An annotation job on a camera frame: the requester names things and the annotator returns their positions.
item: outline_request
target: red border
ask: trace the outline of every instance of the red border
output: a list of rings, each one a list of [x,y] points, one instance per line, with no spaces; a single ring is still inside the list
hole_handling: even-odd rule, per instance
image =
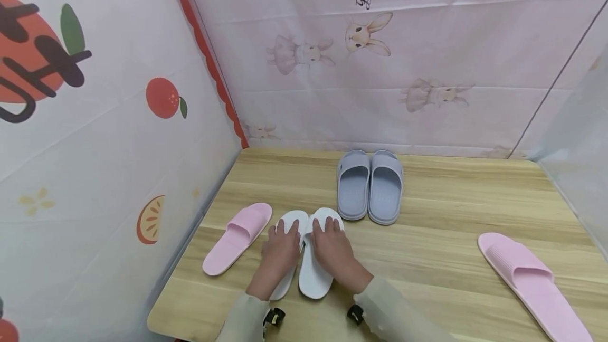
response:
[[[198,48],[201,50],[203,55],[205,56],[207,68],[209,69],[209,74],[213,81],[215,81],[217,86],[217,94],[220,95],[221,100],[225,103],[226,113],[228,117],[234,123],[234,131],[236,135],[241,139],[241,147],[247,148],[249,147],[249,143],[247,142],[247,138],[245,137],[245,133],[243,131],[243,127],[241,127],[241,122],[239,121],[239,116],[236,115],[236,111],[234,106],[232,106],[232,102],[230,101],[230,97],[228,95],[228,91],[224,86],[224,82],[220,77],[220,71],[217,69],[215,62],[213,61],[213,57],[211,55],[211,50],[209,50],[209,46],[207,42],[205,42],[205,37],[203,36],[203,31],[196,20],[196,16],[194,14],[194,10],[192,9],[192,5],[189,0],[179,0],[182,5],[182,10],[188,19],[188,22],[191,24],[192,29],[194,30],[194,38],[196,40],[196,44]]]

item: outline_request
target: green leaf illustration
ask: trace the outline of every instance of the green leaf illustration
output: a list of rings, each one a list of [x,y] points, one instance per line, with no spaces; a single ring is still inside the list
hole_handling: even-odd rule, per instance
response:
[[[180,97],[179,98],[179,109],[182,112],[182,117],[184,117],[184,119],[188,116],[188,105],[186,104],[186,101],[184,101],[184,98]]]
[[[61,35],[63,35],[63,43],[68,54],[74,55],[87,48],[84,44],[84,34],[80,22],[72,7],[67,3],[61,8]]]

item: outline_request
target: light green sleeve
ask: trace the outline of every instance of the light green sleeve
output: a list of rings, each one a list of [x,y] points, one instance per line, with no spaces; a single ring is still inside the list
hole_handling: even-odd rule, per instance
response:
[[[364,311],[372,333],[388,342],[456,342],[417,311],[385,279],[374,277],[355,303]]]
[[[236,299],[216,342],[263,342],[268,301],[242,293]]]

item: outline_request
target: slipper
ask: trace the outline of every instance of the slipper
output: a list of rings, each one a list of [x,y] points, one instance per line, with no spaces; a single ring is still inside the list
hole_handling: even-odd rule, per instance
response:
[[[226,272],[260,236],[272,217],[272,207],[258,202],[240,210],[226,225],[224,235],[215,243],[203,261],[203,271],[209,276]]]
[[[304,248],[304,258],[302,259],[298,285],[303,295],[315,300],[325,297],[334,280],[331,274],[323,269],[319,262],[317,262],[311,241],[313,220],[318,219],[321,230],[325,231],[325,219],[328,217],[338,219],[338,222],[340,222],[340,229],[344,230],[344,223],[341,220],[340,215],[328,207],[321,207],[321,209],[317,210],[315,214],[308,218],[308,225],[304,233],[304,243],[306,247]]]
[[[379,225],[392,225],[399,217],[403,194],[403,166],[395,155],[379,150],[372,156],[369,218]]]
[[[553,283],[551,270],[531,250],[497,233],[481,234],[477,245],[489,265],[511,287],[553,342],[593,341]]]
[[[292,210],[281,217],[284,222],[285,233],[291,229],[291,226],[295,221],[300,221],[298,225],[298,232],[300,233],[300,252],[302,247],[304,247],[304,233],[306,231],[306,227],[308,226],[308,214],[302,210]],[[279,285],[274,289],[274,292],[270,296],[270,301],[277,301],[284,297],[291,286],[291,280],[293,279],[293,274],[296,273],[296,267],[294,266],[281,280]]]
[[[338,213],[356,221],[367,213],[369,157],[359,149],[345,154],[338,163]]]

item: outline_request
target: wall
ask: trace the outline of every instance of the wall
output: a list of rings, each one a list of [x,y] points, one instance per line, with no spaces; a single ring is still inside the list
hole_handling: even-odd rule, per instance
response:
[[[605,2],[195,1],[252,146],[520,158]]]
[[[533,159],[553,180],[608,259],[608,49],[541,139]]]
[[[149,308],[240,150],[179,1],[0,3],[3,319],[168,340]]]

